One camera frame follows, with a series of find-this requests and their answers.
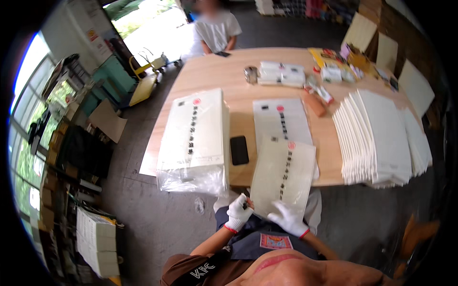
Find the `black smartphone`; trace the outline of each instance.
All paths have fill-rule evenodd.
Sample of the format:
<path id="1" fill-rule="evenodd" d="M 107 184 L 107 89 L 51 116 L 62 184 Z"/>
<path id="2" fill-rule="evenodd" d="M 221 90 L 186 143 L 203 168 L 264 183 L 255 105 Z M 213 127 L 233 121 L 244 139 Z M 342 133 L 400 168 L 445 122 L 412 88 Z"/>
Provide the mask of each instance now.
<path id="1" fill-rule="evenodd" d="M 394 79 L 394 77 L 391 77 L 390 78 L 390 84 L 392 87 L 394 87 L 394 89 L 398 92 L 399 91 L 399 86 L 398 86 L 398 82 Z"/>
<path id="2" fill-rule="evenodd" d="M 232 165 L 248 164 L 248 149 L 246 148 L 245 136 L 232 137 L 230 139 L 230 152 L 232 156 Z"/>
<path id="3" fill-rule="evenodd" d="M 230 56 L 230 54 L 229 54 L 229 53 L 226 53 L 226 52 L 217 52 L 217 53 L 215 53 L 215 54 L 217 54 L 218 56 L 225 57 L 225 58 L 227 58 L 227 57 Z"/>

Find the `person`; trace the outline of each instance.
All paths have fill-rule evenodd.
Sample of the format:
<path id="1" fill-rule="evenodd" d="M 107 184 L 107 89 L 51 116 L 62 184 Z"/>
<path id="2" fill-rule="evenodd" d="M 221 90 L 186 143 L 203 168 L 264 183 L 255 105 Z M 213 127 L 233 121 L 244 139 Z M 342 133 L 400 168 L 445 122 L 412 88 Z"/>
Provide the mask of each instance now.
<path id="1" fill-rule="evenodd" d="M 204 53 L 233 50 L 237 36 L 242 34 L 235 16 L 223 10 L 219 0 L 198 0 L 196 9 L 200 15 L 194 21 L 194 34 L 201 41 Z"/>
<path id="2" fill-rule="evenodd" d="M 391 284 L 374 268 L 339 261 L 337 254 L 310 232 L 301 215 L 281 201 L 274 205 L 281 215 L 270 213 L 270 221 L 253 214 L 254 204 L 245 194 L 219 208 L 215 212 L 216 233 L 190 255 L 170 257 L 160 285 Z"/>

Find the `brown shirt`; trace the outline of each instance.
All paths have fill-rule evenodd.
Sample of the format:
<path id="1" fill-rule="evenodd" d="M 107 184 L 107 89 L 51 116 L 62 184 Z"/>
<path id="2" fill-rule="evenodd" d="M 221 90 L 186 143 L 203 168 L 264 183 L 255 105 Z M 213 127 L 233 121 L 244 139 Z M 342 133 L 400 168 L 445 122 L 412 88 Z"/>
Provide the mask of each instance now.
<path id="1" fill-rule="evenodd" d="M 171 256 L 162 269 L 160 285 L 169 286 L 175 279 L 197 267 L 212 255 L 213 254 L 207 256 L 190 256 L 186 254 L 176 254 Z M 242 275 L 253 262 L 254 260 L 228 260 L 217 273 L 205 279 L 202 286 L 226 285 Z"/>

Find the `red glove cuff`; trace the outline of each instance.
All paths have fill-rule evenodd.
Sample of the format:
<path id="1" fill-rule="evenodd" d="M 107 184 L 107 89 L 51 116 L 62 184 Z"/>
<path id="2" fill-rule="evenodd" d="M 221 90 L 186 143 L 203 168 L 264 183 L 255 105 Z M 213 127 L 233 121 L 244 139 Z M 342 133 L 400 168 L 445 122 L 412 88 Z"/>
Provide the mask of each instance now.
<path id="1" fill-rule="evenodd" d="M 310 231 L 310 229 L 307 229 L 307 230 L 305 231 L 305 233 L 303 233 L 303 234 L 299 237 L 299 239 L 303 238 L 304 235 L 306 235 L 309 231 Z"/>
<path id="2" fill-rule="evenodd" d="M 232 229 L 230 227 L 227 227 L 226 225 L 224 225 L 225 228 L 229 229 L 230 231 L 232 231 L 233 233 L 237 234 L 238 231 L 236 231 L 235 229 Z"/>

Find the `concrete floor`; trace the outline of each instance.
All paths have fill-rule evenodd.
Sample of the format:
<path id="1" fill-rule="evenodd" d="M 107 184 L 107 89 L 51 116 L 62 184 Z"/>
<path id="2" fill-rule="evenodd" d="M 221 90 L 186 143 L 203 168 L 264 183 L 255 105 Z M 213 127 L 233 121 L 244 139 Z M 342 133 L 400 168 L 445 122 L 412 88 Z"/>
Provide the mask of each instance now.
<path id="1" fill-rule="evenodd" d="M 243 33 L 237 48 L 323 47 L 339 49 L 346 27 L 307 19 L 265 17 L 254 4 L 232 12 Z M 179 29 L 191 32 L 192 25 Z M 184 43 L 183 58 L 201 55 L 199 43 Z M 215 198 L 191 193 L 158 191 L 155 177 L 139 174 L 143 154 L 162 104 L 180 68 L 167 68 L 148 100 L 127 109 L 127 125 L 114 147 L 109 175 L 103 181 L 103 209 L 126 225 L 123 243 L 123 285 L 156 285 L 167 258 L 190 253 L 215 231 Z M 428 218 L 434 172 L 412 179 L 404 188 L 374 190 L 363 185 L 321 188 L 322 221 L 318 236 L 342 259 L 379 265 L 379 245 L 403 230 L 412 213 Z M 202 198 L 205 213 L 195 210 Z"/>

